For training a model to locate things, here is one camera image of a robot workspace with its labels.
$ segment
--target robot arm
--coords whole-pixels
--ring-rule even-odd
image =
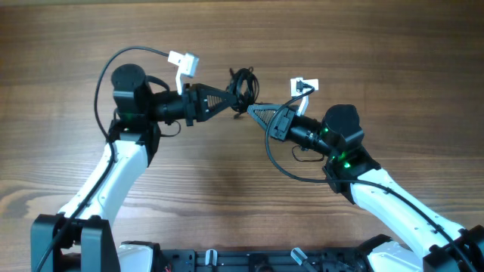
[[[308,87],[311,85],[302,78],[299,78],[299,84],[291,80],[293,97],[295,88],[303,94],[300,97],[306,98],[304,94]],[[268,150],[269,159],[291,178],[328,183],[335,193],[343,194],[352,204],[379,218],[412,251],[393,241],[381,240],[370,246],[370,250],[367,247],[363,254],[368,267],[375,271],[389,270],[389,267],[403,271],[460,271],[460,266],[468,267],[469,260],[473,260],[474,266],[484,269],[484,229],[477,226],[466,230],[438,215],[401,188],[361,145],[365,134],[359,126],[353,105],[331,107],[322,122],[304,116],[304,111],[300,114],[301,108],[306,108],[307,100],[302,101],[298,110],[287,105],[252,105],[248,113],[262,126],[267,136],[279,141],[292,141],[304,150],[311,149],[325,155],[328,159],[323,170],[327,179],[294,176],[283,170]]]
[[[114,57],[130,49],[155,51],[131,47],[119,51]],[[157,152],[160,138],[174,136],[162,134],[158,122],[171,125],[184,119],[187,126],[192,126],[194,120],[205,122],[227,107],[238,113],[245,112],[255,102],[259,86],[249,69],[232,74],[227,91],[203,84],[183,85],[182,76],[194,76],[198,57],[174,51],[169,55],[158,54],[166,55],[169,62],[178,65],[176,82],[182,90],[170,91],[165,82],[147,76],[134,64],[122,65],[113,72],[111,82],[117,109],[107,134],[110,143],[86,183],[59,213],[40,215],[35,220],[31,229],[33,270],[78,270],[80,267],[88,271],[140,271],[142,267],[165,270],[165,259],[157,259],[159,246],[126,244],[116,253],[110,233],[129,189]],[[243,81],[247,81],[245,92],[240,89]],[[150,83],[166,90],[154,94]],[[82,244],[81,254],[63,255],[61,249],[68,249],[74,243]]]

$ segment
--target black cable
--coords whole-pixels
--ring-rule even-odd
[[[285,108],[287,108],[288,106],[290,106],[292,103],[298,101],[299,99],[301,99],[301,98],[303,98],[305,96],[310,95],[312,92],[315,91],[315,89],[312,86],[310,86],[310,85],[305,84],[304,87],[305,88],[312,88],[312,90],[311,91],[307,91],[306,93],[301,94],[301,95],[299,95],[297,97],[294,97],[293,99],[289,100],[288,102],[286,102],[285,104],[283,104],[282,106],[280,106],[278,108],[278,110],[275,111],[274,115],[271,117],[271,120],[269,121],[269,123],[267,125],[267,129],[265,130],[265,151],[267,152],[267,156],[269,157],[269,159],[271,160],[271,162],[275,166],[275,168],[277,168],[281,173],[283,173],[284,175],[288,176],[289,178],[295,179],[297,181],[312,182],[312,183],[324,183],[324,184],[329,184],[329,183],[364,184],[364,185],[369,185],[369,186],[373,186],[373,187],[376,187],[376,188],[385,190],[387,193],[390,193],[393,196],[395,196],[396,198],[398,198],[401,201],[403,201],[403,203],[405,203],[410,208],[412,208],[423,219],[425,219],[425,221],[427,221],[440,234],[442,234],[442,236],[448,241],[448,244],[451,245],[451,247],[461,257],[462,261],[464,261],[464,263],[467,265],[467,267],[469,268],[469,270],[472,271],[472,272],[477,272],[476,268],[472,265],[472,263],[470,262],[469,258],[467,258],[467,256],[462,252],[461,249],[459,249],[457,247],[457,245],[455,245],[454,240],[442,229],[442,227],[440,225],[438,225],[436,222],[434,222],[428,215],[426,215],[424,212],[422,212],[412,202],[410,202],[409,200],[407,200],[406,198],[404,198],[399,193],[393,191],[392,188],[385,187],[385,186],[380,185],[380,184],[375,184],[374,182],[370,182],[370,181],[360,181],[360,180],[334,180],[333,181],[333,180],[320,180],[320,179],[313,179],[313,178],[301,178],[301,177],[298,177],[296,175],[293,175],[293,174],[289,173],[288,171],[286,171],[284,168],[282,168],[275,161],[274,157],[271,154],[271,150],[269,148],[269,133],[270,133],[270,129],[272,127],[272,123],[276,120],[277,116],[282,112],[282,110],[284,110]]]
[[[117,120],[117,114],[118,114],[118,108],[116,108],[116,109],[113,110],[113,120],[114,121]]]
[[[166,138],[169,138],[169,137],[175,137],[176,135],[180,134],[180,131],[182,131],[182,125],[180,125],[180,122],[178,122],[178,121],[176,121],[176,120],[175,120],[175,121],[173,121],[173,122],[175,122],[175,123],[177,123],[177,124],[178,124],[178,131],[177,131],[175,134],[170,134],[170,135],[167,135],[167,134],[163,134],[163,133],[162,133],[162,134],[160,135],[161,137],[166,137]]]
[[[104,170],[103,174],[99,177],[98,181],[95,183],[95,185],[92,187],[92,189],[89,191],[89,193],[85,196],[84,200],[81,201],[77,209],[72,213],[72,215],[67,219],[66,223],[62,226],[62,228],[54,235],[52,241],[48,244],[47,249],[45,249],[44,255],[42,255],[39,264],[37,264],[36,272],[40,272],[42,270],[42,267],[44,266],[45,261],[47,261],[47,257],[50,255],[52,250],[55,248],[55,246],[61,241],[62,237],[64,234],[67,232],[67,229],[70,224],[74,221],[76,216],[85,208],[85,206],[88,204],[89,200],[91,200],[92,196],[95,194],[96,190],[101,186],[103,183],[104,179],[106,178],[107,174],[113,167],[115,157],[114,157],[114,145],[113,143],[109,140],[109,135],[106,133],[106,130],[104,129],[103,125],[101,124],[101,120],[99,119],[99,114],[98,114],[98,95],[99,95],[99,88],[101,87],[101,82],[104,77],[104,74],[106,73],[107,68],[109,65],[113,62],[113,60],[121,55],[122,53],[130,50],[143,50],[143,51],[149,51],[153,52],[155,54],[160,54],[162,56],[168,57],[167,53],[164,53],[162,51],[158,51],[156,49],[152,48],[147,48],[144,46],[130,46],[124,49],[119,50],[116,52],[104,65],[104,68],[101,71],[101,74],[99,75],[98,83],[96,85],[96,91],[94,94],[94,115],[96,118],[96,123],[98,124],[99,129],[101,130],[104,138],[106,139],[107,144],[109,145],[110,151],[111,151],[111,156],[109,163],[107,164],[106,169]]]
[[[236,119],[242,113],[245,113],[247,108],[250,105],[253,105],[259,96],[259,80],[256,78],[256,75],[253,74],[253,71],[253,67],[249,67],[248,69],[242,68],[236,73],[234,73],[232,68],[229,70],[231,80],[230,84],[225,90],[237,98],[237,106],[232,107],[232,109],[237,112],[237,114],[234,116],[234,119]],[[247,87],[242,93],[241,89],[244,81],[247,82]]]
[[[320,159],[299,159],[296,154],[294,153],[294,149],[297,148],[297,147],[301,147],[300,145],[295,145],[293,146],[293,148],[290,150],[290,152],[293,154],[293,157],[296,161],[298,162],[323,162],[324,161],[324,155],[322,158]]]

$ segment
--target wood grain surface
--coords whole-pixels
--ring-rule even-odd
[[[484,224],[484,6],[461,2],[206,2],[0,8],[0,270],[29,269],[29,228],[81,187],[104,146],[92,110],[107,59],[128,45],[200,56],[195,79],[225,88],[228,69],[253,66],[259,102],[290,98],[289,79],[320,80],[307,116],[354,104],[364,145],[405,189],[465,227]],[[166,58],[123,63],[175,86]],[[113,226],[116,243],[164,249],[356,246],[392,233],[327,185],[283,176],[262,129],[226,110],[162,139]],[[162,125],[166,133],[173,131]],[[323,178],[321,163],[275,158]],[[316,154],[302,154],[311,157]]]
[[[86,5],[86,4],[134,4],[134,3],[170,3],[170,2],[232,2],[232,0],[0,0],[0,6],[25,5]]]

